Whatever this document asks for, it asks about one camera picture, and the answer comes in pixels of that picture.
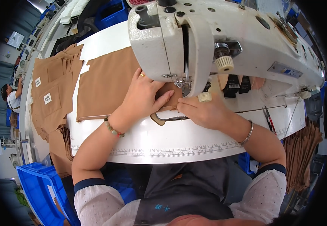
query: hair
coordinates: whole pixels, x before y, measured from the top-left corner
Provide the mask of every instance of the hair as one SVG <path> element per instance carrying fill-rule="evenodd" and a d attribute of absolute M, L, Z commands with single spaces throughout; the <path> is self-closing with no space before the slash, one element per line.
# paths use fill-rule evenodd
<path fill-rule="evenodd" d="M 299 216 L 296 214 L 284 213 L 278 218 L 273 219 L 273 221 L 268 224 L 268 226 L 289 226 L 294 224 L 298 218 Z"/>
<path fill-rule="evenodd" d="M 2 90 L 0 91 L 0 93 L 2 94 L 2 98 L 3 98 L 4 101 L 7 101 L 7 98 L 8 98 L 7 89 L 8 89 L 8 85 L 5 84 L 5 85 L 3 85 Z"/>

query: white label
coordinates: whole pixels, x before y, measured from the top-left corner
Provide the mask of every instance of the white label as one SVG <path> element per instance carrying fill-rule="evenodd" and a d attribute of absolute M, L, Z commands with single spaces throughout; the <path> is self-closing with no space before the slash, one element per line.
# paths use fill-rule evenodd
<path fill-rule="evenodd" d="M 229 85 L 230 89 L 238 89 L 240 86 L 238 84 Z"/>
<path fill-rule="evenodd" d="M 53 191 L 53 188 L 52 188 L 52 186 L 50 186 L 50 185 L 47 185 L 47 187 L 48 187 L 48 190 L 49 190 L 49 194 L 51 195 L 51 197 L 52 197 L 52 200 L 53 200 L 54 204 L 56 204 L 56 203 L 55 203 L 55 201 L 54 201 L 54 198 L 55 198 L 55 194 L 54 194 L 54 191 Z"/>
<path fill-rule="evenodd" d="M 45 95 L 43 98 L 44 98 L 44 104 L 48 104 L 49 102 L 52 101 L 52 97 L 50 96 L 50 93 Z"/>
<path fill-rule="evenodd" d="M 41 85 L 41 82 L 40 82 L 40 77 L 39 78 L 37 78 L 36 80 L 35 80 L 35 87 L 38 87 L 38 86 L 40 86 Z"/>
<path fill-rule="evenodd" d="M 303 126 L 303 127 L 305 127 L 305 120 L 304 119 L 301 119 L 300 120 L 300 125 Z"/>

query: sewing worker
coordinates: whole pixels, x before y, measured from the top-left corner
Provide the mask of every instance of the sewing worker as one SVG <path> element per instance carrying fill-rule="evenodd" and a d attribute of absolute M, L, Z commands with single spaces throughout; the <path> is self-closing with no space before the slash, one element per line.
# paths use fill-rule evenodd
<path fill-rule="evenodd" d="M 22 95 L 23 85 L 22 77 L 19 78 L 18 89 L 13 91 L 13 88 L 9 84 L 3 85 L 0 93 L 4 101 L 8 103 L 9 108 L 16 113 L 20 110 L 20 96 Z"/>
<path fill-rule="evenodd" d="M 163 85 L 138 68 L 122 105 L 80 146 L 73 160 L 72 176 L 74 203 L 81 224 L 276 225 L 272 221 L 278 217 L 287 184 L 283 145 L 268 129 L 226 108 L 215 93 L 212 101 L 206 103 L 198 102 L 197 97 L 180 98 L 177 108 L 195 124 L 229 135 L 261 162 L 242 201 L 230 206 L 223 204 L 229 183 L 226 158 L 153 165 L 144 197 L 126 205 L 116 189 L 105 185 L 99 169 L 106 164 L 112 148 L 119 139 L 125 139 L 126 131 L 158 111 L 174 93 L 167 91 L 155 100 Z"/>

